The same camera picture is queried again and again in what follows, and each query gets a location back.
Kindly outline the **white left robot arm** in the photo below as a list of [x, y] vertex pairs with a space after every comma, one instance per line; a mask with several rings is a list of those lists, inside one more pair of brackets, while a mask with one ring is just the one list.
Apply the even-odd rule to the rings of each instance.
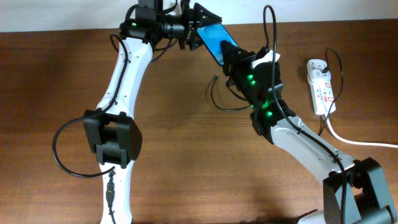
[[[180, 14], [171, 12], [181, 7]], [[132, 223], [131, 174], [142, 146], [134, 108], [147, 66], [162, 39], [177, 40], [181, 49], [203, 45], [197, 31], [222, 21], [200, 4], [188, 1], [163, 8], [162, 1], [138, 1], [119, 26], [118, 59], [110, 83], [94, 111], [83, 122], [88, 144], [103, 178], [102, 223]]]

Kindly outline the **blue screen smartphone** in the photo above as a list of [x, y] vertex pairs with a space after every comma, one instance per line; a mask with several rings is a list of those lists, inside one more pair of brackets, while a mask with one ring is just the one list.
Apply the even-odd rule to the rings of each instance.
[[212, 24], [206, 27], [198, 28], [197, 34], [203, 41], [205, 47], [208, 49], [209, 53], [212, 55], [214, 60], [221, 67], [224, 65], [223, 54], [221, 49], [222, 41], [225, 40], [236, 47], [238, 46], [238, 44], [231, 37], [231, 35], [225, 29], [222, 23]]

